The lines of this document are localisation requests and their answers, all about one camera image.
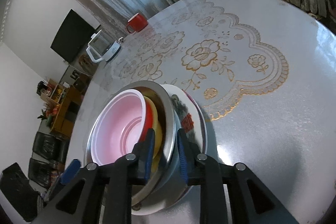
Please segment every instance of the red mug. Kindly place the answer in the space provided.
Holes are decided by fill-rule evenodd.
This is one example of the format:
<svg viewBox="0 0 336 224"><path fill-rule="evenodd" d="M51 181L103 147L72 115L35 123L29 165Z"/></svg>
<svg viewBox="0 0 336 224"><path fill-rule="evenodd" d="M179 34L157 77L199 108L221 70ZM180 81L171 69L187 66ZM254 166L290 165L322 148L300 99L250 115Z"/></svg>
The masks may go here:
<svg viewBox="0 0 336 224"><path fill-rule="evenodd" d="M126 29L129 33L140 32L144 27L148 25L147 20L145 17L139 13L132 16L132 18L128 21L126 25Z"/></svg>

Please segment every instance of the black television screen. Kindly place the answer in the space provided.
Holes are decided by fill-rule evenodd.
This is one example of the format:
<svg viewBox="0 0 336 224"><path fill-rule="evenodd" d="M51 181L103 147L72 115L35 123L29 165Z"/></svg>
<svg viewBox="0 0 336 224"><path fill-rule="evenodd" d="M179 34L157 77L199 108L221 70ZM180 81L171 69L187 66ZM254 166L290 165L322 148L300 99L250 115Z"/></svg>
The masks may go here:
<svg viewBox="0 0 336 224"><path fill-rule="evenodd" d="M95 29L90 24L74 10L70 10L50 47L70 63L80 49L90 41L94 32Z"/></svg>

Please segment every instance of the stainless steel bowl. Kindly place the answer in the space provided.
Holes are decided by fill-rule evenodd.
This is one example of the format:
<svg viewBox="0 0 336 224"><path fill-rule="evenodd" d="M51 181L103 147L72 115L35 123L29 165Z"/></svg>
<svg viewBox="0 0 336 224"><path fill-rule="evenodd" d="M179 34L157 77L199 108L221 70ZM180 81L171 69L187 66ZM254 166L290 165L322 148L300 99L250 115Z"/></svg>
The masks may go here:
<svg viewBox="0 0 336 224"><path fill-rule="evenodd" d="M152 174L150 180L145 186L143 187L136 186L132 188L132 206L133 206L144 200L155 189L156 185L162 179L164 173L168 170L174 152L176 130L175 130L175 116L174 116L173 104L170 100L168 93L162 86L152 81L134 82L116 92L110 98L110 100L120 92L128 89L138 90L143 95L147 96L154 102L157 108L158 119L163 129L162 132L165 134L163 136L162 157L160 159L157 171L154 174ZM85 165L92 162L91 136L95 128L95 125L100 118L100 115L95 121L88 138L84 159Z"/></svg>

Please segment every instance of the yellow bowl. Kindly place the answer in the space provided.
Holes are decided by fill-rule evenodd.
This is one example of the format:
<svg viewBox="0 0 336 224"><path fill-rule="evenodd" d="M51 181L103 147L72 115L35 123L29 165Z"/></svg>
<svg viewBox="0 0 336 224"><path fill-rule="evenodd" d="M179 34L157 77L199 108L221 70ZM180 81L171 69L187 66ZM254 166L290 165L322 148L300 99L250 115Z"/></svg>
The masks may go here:
<svg viewBox="0 0 336 224"><path fill-rule="evenodd" d="M153 154L153 158L155 158L155 156L158 154L161 143L162 143L162 127L160 125L160 122L158 120L158 111L155 107L155 104L153 103L153 101L151 99L149 99L148 97L144 96L145 101L147 103L149 103L151 109L152 109L152 113L153 113L153 125L152 128L155 131L155 145L154 145L154 154Z"/></svg>

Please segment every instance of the white wall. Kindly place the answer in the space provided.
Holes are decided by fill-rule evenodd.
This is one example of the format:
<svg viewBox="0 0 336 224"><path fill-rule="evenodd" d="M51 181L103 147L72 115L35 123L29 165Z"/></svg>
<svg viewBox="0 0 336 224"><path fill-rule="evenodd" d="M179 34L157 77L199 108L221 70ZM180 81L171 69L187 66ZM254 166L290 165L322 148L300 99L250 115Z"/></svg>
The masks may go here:
<svg viewBox="0 0 336 224"><path fill-rule="evenodd" d="M28 174L43 101L36 94L42 78L5 44L0 46L0 171L17 162ZM25 223L0 192L0 204L14 224Z"/></svg>
<svg viewBox="0 0 336 224"><path fill-rule="evenodd" d="M98 21L76 0L12 0L4 43L38 75L59 80L67 65L50 45L70 9L98 27Z"/></svg>

